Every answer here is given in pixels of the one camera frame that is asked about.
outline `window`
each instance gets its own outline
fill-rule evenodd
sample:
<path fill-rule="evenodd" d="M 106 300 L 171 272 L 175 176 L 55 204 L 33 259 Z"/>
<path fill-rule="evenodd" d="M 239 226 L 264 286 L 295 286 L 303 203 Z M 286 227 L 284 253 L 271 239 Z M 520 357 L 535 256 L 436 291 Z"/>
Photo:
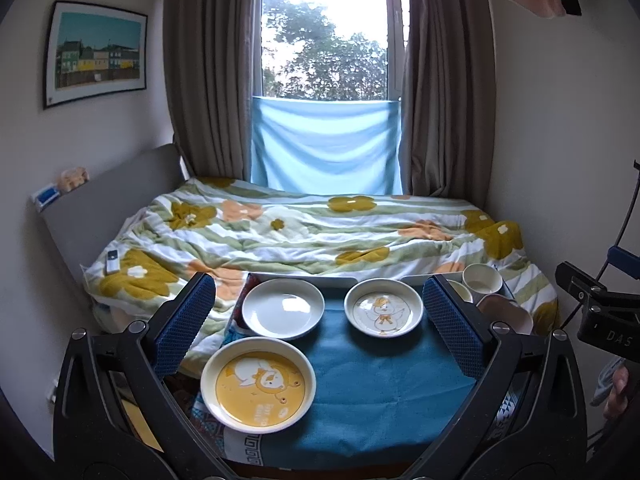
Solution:
<path fill-rule="evenodd" d="M 262 0 L 256 95 L 397 100 L 408 0 Z"/>

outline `framed picture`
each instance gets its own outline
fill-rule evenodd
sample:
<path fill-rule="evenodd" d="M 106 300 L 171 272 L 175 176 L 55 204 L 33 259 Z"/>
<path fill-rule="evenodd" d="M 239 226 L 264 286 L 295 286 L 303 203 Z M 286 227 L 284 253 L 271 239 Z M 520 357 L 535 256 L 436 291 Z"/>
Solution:
<path fill-rule="evenodd" d="M 44 107 L 146 88 L 144 14 L 56 2 L 44 66 Z"/>

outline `cartoon duck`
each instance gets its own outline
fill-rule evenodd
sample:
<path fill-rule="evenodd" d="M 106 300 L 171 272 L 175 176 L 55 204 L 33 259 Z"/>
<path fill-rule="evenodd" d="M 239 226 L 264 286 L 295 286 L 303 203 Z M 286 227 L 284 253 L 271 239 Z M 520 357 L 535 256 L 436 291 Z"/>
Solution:
<path fill-rule="evenodd" d="M 265 394 L 273 394 L 281 404 L 287 403 L 287 398 L 281 394 L 287 388 L 297 388 L 302 382 L 290 377 L 289 372 L 278 365 L 271 365 L 265 359 L 244 357 L 235 366 L 226 368 L 226 376 L 235 375 L 240 381 L 239 386 L 254 386 Z"/>
<path fill-rule="evenodd" d="M 404 314 L 404 308 L 396 309 L 387 298 L 376 298 L 372 312 L 367 314 L 373 326 L 381 333 L 398 330 L 398 319 Z"/>

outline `floral blanket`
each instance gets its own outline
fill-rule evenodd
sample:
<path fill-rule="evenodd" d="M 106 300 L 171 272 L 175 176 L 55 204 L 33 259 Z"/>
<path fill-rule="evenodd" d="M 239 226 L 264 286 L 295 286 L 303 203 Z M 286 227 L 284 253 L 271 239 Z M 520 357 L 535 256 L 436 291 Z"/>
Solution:
<path fill-rule="evenodd" d="M 106 275 L 106 253 L 120 271 Z M 156 198 L 85 269 L 86 290 L 113 326 L 148 319 L 191 276 L 208 272 L 216 302 L 182 363 L 199 376 L 222 343 L 247 272 L 401 278 L 495 264 L 546 335 L 556 323 L 553 286 L 524 252 L 514 222 L 494 222 L 463 200 L 310 196 L 227 178 L 192 178 Z"/>

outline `gray headboard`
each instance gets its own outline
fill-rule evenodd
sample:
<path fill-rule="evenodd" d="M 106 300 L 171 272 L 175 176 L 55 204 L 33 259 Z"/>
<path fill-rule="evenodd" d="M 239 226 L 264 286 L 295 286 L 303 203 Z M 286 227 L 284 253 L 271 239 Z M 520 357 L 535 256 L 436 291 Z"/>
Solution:
<path fill-rule="evenodd" d="M 180 156 L 174 145 L 166 144 L 100 174 L 45 208 L 42 217 L 76 282 L 82 282 L 80 265 L 95 261 L 127 217 L 183 181 Z"/>

